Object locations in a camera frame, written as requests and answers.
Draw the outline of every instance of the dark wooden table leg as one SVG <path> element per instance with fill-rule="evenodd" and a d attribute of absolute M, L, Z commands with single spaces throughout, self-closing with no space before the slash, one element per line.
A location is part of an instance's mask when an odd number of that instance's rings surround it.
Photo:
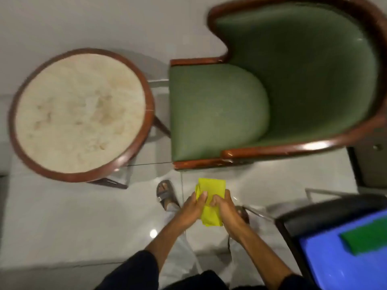
<path fill-rule="evenodd" d="M 88 183 L 101 185 L 101 186 L 108 186 L 108 187 L 113 187 L 113 188 L 119 188 L 119 189 L 127 189 L 128 188 L 128 185 L 119 183 L 119 182 L 111 180 L 109 178 L 101 178 L 98 180 L 90 181 Z"/>
<path fill-rule="evenodd" d="M 171 138 L 171 131 L 160 121 L 157 116 L 154 117 L 153 125 L 160 129 L 161 132 L 163 132 L 166 136 Z"/>

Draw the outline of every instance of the cleaning cloth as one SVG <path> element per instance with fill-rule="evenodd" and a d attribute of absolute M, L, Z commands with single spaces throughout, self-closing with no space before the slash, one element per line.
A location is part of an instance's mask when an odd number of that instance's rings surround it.
<path fill-rule="evenodd" d="M 206 179 L 199 178 L 198 184 L 196 185 L 196 199 L 203 193 L 207 191 L 208 197 L 206 200 L 206 205 L 204 206 L 201 220 L 205 226 L 223 226 L 222 219 L 220 218 L 219 208 L 210 206 L 210 202 L 214 195 L 219 195 L 222 198 L 225 198 L 226 190 L 226 181 L 218 179 Z"/>
<path fill-rule="evenodd" d="M 387 218 L 341 233 L 340 238 L 353 255 L 387 246 Z"/>

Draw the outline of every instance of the person's left hand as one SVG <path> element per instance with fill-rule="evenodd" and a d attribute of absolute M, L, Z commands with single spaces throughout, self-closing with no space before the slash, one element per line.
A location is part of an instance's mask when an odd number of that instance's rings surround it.
<path fill-rule="evenodd" d="M 180 211 L 176 214 L 174 219 L 182 227 L 183 231 L 191 227 L 196 220 L 201 217 L 204 205 L 206 204 L 207 195 L 207 191 L 204 191 L 196 200 L 196 193 L 192 193 Z"/>

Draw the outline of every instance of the yellow cloth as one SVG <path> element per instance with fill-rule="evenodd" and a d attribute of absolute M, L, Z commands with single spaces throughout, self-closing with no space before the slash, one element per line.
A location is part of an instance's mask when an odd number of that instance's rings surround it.
<path fill-rule="evenodd" d="M 206 179 L 199 178 L 198 184 L 196 185 L 196 199 L 207 191 L 208 197 L 206 205 L 203 209 L 201 220 L 205 226 L 223 226 L 222 219 L 220 218 L 219 208 L 210 206 L 210 202 L 214 195 L 219 195 L 225 198 L 226 181 L 218 179 Z"/>

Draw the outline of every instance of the person's right hand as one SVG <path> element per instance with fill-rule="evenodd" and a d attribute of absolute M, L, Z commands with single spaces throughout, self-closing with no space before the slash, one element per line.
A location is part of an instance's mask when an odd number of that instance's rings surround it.
<path fill-rule="evenodd" d="M 226 189 L 225 198 L 219 195 L 214 195 L 210 203 L 211 206 L 219 206 L 220 216 L 222 218 L 225 229 L 230 237 L 239 242 L 240 234 L 249 227 L 242 217 L 238 214 L 235 205 L 231 199 L 230 190 Z"/>

